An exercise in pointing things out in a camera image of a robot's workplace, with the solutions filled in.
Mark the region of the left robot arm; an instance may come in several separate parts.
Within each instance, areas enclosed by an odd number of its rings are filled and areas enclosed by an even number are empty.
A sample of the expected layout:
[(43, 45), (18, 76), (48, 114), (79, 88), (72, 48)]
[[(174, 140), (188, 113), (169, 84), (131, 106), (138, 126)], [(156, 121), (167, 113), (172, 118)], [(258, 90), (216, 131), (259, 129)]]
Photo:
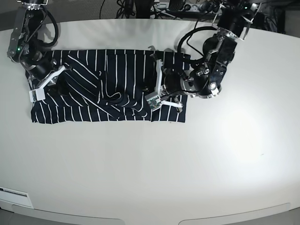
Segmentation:
[(217, 24), (194, 28), (180, 39), (177, 45), (179, 53), (182, 44), (193, 34), (205, 30), (215, 31), (204, 42), (200, 59), (181, 58), (192, 67), (192, 71), (164, 72), (163, 98), (179, 95), (213, 98), (221, 92), (221, 82), (228, 64), (235, 56), (237, 40), (245, 39), (261, 4), (248, 0), (219, 0), (216, 6), (221, 13)]

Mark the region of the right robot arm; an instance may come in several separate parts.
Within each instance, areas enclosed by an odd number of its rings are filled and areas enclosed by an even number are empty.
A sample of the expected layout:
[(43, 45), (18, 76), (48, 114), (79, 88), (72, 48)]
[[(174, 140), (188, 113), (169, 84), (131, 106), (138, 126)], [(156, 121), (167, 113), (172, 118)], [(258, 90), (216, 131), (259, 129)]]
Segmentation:
[[(48, 52), (59, 37), (59, 27), (50, 11), (46, 0), (21, 0), (18, 8), (14, 29), (10, 36), (7, 56), (19, 63), (26, 71), (30, 88), (44, 80), (51, 73), (58, 71), (57, 61)], [(46, 43), (38, 38), (38, 31), (49, 18), (54, 27), (54, 38)]]

